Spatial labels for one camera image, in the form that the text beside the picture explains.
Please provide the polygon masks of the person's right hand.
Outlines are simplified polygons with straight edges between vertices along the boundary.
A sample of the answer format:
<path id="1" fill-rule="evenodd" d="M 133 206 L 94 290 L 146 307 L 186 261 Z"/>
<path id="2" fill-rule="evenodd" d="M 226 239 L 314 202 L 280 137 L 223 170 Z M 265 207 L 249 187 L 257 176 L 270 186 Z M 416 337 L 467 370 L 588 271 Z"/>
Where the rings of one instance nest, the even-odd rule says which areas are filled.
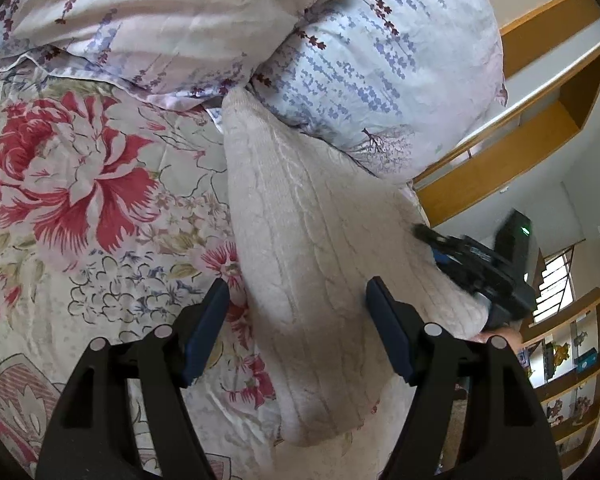
<path id="1" fill-rule="evenodd" d="M 476 336 L 471 337 L 470 340 L 473 342 L 480 342 L 480 344 L 486 344 L 490 338 L 495 336 L 504 338 L 515 353 L 521 352 L 522 348 L 524 348 L 520 331 L 515 330 L 510 326 L 502 326 L 495 330 L 483 330 Z"/>

